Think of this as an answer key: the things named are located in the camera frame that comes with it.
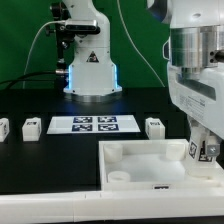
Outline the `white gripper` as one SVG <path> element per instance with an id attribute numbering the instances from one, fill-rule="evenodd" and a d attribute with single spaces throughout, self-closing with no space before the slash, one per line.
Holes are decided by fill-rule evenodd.
<path id="1" fill-rule="evenodd" d="M 171 101 L 188 115 L 190 138 L 199 138 L 200 123 L 224 139 L 224 63 L 202 69 L 197 80 L 183 80 L 181 69 L 170 63 L 167 73 Z M 205 141 L 205 154 L 210 159 L 220 154 L 221 140 L 217 136 L 210 135 Z"/>

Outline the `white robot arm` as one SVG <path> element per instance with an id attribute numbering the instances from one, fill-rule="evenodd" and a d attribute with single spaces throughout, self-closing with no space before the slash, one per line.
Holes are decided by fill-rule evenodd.
<path id="1" fill-rule="evenodd" d="M 121 87 L 110 59 L 110 23 L 92 0 L 63 0 L 65 29 L 77 36 L 65 92 L 87 100 Z M 224 0 L 147 0 L 147 9 L 170 28 L 164 45 L 172 103 L 191 123 L 189 154 L 216 157 L 224 140 Z"/>

